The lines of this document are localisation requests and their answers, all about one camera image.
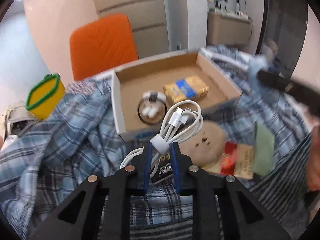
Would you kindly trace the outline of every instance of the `white wall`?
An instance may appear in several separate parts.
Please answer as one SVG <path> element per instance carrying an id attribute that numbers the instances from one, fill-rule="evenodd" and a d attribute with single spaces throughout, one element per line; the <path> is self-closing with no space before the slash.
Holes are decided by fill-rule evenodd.
<path id="1" fill-rule="evenodd" d="M 32 33 L 44 62 L 66 86 L 73 82 L 69 38 L 72 31 L 98 19 L 93 0 L 23 0 Z"/>
<path id="2" fill-rule="evenodd" d="M 207 1 L 164 0 L 171 51 L 177 50 L 178 44 L 181 44 L 181 49 L 205 47 Z"/>
<path id="3" fill-rule="evenodd" d="M 239 0 L 240 10 L 245 13 L 245 4 L 247 4 L 247 14 L 253 20 L 253 30 L 251 40 L 248 45 L 242 45 L 241 49 L 244 52 L 255 54 L 259 42 L 261 25 L 263 19 L 264 0 Z"/>
<path id="4" fill-rule="evenodd" d="M 320 90 L 320 23 L 310 6 L 307 33 L 292 78 L 316 86 Z"/>
<path id="5" fill-rule="evenodd" d="M 24 12 L 6 16 L 0 22 L 0 113 L 10 104 L 26 101 L 32 87 L 49 73 Z"/>

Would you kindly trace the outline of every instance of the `metal bolt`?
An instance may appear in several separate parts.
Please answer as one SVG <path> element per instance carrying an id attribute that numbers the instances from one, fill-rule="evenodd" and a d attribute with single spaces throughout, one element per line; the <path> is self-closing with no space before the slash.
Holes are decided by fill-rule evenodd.
<path id="1" fill-rule="evenodd" d="M 199 167 L 198 167 L 198 166 L 195 166 L 195 165 L 191 165 L 191 166 L 189 167 L 189 170 L 192 171 L 192 172 L 197 172 L 197 171 L 199 171 Z"/>
<path id="2" fill-rule="evenodd" d="M 128 172 L 134 171 L 135 170 L 135 166 L 133 166 L 133 165 L 126 166 L 125 170 L 128 171 Z"/>
<path id="3" fill-rule="evenodd" d="M 236 181 L 236 177 L 232 175 L 228 175 L 226 179 L 227 179 L 227 182 L 231 182 L 231 183 Z"/>
<path id="4" fill-rule="evenodd" d="M 89 182 L 95 182 L 95 181 L 97 181 L 97 179 L 98 179 L 98 177 L 96 175 L 90 175 L 88 177 Z"/>

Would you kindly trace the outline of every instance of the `beige cabinet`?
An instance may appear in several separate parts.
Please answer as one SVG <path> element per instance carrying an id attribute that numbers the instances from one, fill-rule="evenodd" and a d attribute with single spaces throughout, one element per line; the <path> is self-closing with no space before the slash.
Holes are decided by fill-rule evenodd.
<path id="1" fill-rule="evenodd" d="M 123 13 L 130 21 L 139 58 L 169 51 L 164 0 L 93 0 L 99 17 Z"/>

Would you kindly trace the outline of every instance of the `yellow and blue package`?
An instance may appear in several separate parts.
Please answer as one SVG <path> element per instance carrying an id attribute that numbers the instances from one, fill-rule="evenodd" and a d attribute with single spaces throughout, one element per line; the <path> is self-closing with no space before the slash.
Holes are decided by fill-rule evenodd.
<path id="1" fill-rule="evenodd" d="M 173 104 L 183 100 L 197 100 L 208 94 L 209 86 L 196 75 L 179 79 L 174 83 L 164 85 L 163 91 L 167 100 Z"/>

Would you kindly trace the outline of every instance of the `chair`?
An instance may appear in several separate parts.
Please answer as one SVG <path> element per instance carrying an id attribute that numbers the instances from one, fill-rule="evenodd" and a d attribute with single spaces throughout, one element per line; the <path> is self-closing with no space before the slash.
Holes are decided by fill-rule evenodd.
<path id="1" fill-rule="evenodd" d="M 70 37 L 75 81 L 138 59 L 129 19 L 113 14 L 75 30 Z"/>

